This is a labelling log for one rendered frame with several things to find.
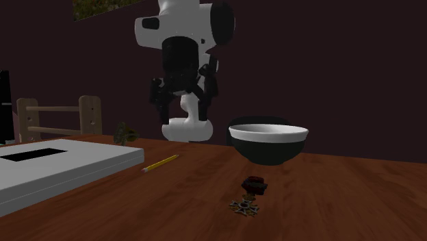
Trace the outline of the black and white bowl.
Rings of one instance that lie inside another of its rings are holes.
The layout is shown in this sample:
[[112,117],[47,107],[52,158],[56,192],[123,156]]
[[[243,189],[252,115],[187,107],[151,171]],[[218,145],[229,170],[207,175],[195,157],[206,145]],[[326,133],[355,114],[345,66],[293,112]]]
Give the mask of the black and white bowl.
[[299,155],[309,130],[279,124],[241,124],[229,127],[234,148],[250,162],[277,166]]

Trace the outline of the yellow pencil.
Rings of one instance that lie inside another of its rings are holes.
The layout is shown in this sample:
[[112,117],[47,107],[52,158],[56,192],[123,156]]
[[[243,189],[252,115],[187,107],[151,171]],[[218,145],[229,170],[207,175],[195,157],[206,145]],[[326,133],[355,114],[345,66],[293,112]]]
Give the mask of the yellow pencil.
[[157,168],[157,167],[159,167],[159,166],[161,166],[161,165],[163,165],[163,164],[166,164],[166,163],[168,163],[168,162],[170,162],[170,161],[172,161],[172,160],[177,159],[177,158],[178,158],[178,156],[179,156],[179,155],[173,155],[173,156],[171,156],[171,157],[168,157],[168,158],[166,158],[166,159],[164,159],[164,160],[162,160],[162,161],[156,162],[156,163],[154,163],[154,164],[151,164],[150,166],[147,166],[146,168],[143,168],[141,171],[142,171],[143,173],[147,173],[147,172],[149,172],[150,170],[153,170],[153,169],[155,169],[155,168]]

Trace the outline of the wooden chair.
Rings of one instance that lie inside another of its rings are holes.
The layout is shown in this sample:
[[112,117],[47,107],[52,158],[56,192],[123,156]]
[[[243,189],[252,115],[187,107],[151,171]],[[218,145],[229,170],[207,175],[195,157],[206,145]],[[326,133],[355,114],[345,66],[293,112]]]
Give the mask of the wooden chair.
[[[36,99],[19,98],[16,101],[19,122],[19,141],[40,140],[40,134],[77,136],[102,134],[101,99],[97,96],[79,97],[78,106],[39,106]],[[78,112],[79,130],[41,127],[39,112]]]

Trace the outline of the green wall picture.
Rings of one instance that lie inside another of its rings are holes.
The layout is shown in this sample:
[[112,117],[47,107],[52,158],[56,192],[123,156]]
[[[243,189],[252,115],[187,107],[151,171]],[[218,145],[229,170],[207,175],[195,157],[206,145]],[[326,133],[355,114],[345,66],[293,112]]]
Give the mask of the green wall picture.
[[143,0],[72,0],[73,20],[80,21],[141,1]]

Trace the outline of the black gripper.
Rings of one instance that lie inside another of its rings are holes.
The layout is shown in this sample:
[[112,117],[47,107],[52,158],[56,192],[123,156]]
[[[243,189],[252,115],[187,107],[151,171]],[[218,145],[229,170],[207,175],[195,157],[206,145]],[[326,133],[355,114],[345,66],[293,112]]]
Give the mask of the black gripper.
[[169,105],[174,99],[172,92],[191,91],[198,97],[198,119],[207,121],[207,110],[213,97],[218,96],[216,73],[218,60],[203,54],[199,68],[198,44],[185,36],[173,36],[161,44],[164,79],[153,78],[149,102],[159,112],[163,125],[169,124]]

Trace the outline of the small olive green figure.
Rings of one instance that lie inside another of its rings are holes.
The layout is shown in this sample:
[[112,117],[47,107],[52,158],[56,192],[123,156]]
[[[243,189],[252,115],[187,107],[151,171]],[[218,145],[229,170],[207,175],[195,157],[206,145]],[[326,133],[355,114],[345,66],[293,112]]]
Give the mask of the small olive green figure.
[[113,141],[115,144],[125,146],[128,142],[133,142],[139,138],[139,133],[130,128],[126,123],[120,122],[113,135]]

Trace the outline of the black upright furniture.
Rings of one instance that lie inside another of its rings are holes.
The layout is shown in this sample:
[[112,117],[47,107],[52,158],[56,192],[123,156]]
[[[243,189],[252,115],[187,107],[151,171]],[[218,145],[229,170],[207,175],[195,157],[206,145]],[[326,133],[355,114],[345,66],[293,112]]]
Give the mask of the black upright furniture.
[[10,75],[9,71],[0,70],[0,145],[12,144],[14,141]]

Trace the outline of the white flat box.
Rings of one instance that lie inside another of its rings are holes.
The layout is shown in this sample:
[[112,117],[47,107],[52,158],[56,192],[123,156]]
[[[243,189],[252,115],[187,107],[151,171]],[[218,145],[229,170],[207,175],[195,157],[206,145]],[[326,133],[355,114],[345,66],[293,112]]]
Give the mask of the white flat box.
[[144,149],[57,139],[0,147],[0,217],[144,162]]

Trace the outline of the cross medal with dark ribbon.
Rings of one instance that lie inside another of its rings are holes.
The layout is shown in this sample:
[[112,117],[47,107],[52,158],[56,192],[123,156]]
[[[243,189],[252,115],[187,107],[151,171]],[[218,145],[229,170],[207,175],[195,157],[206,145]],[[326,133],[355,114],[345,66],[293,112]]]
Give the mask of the cross medal with dark ribbon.
[[263,177],[249,176],[243,180],[241,187],[246,193],[242,195],[241,201],[232,200],[229,208],[235,214],[255,217],[259,211],[258,205],[254,204],[256,196],[264,195],[268,185]]

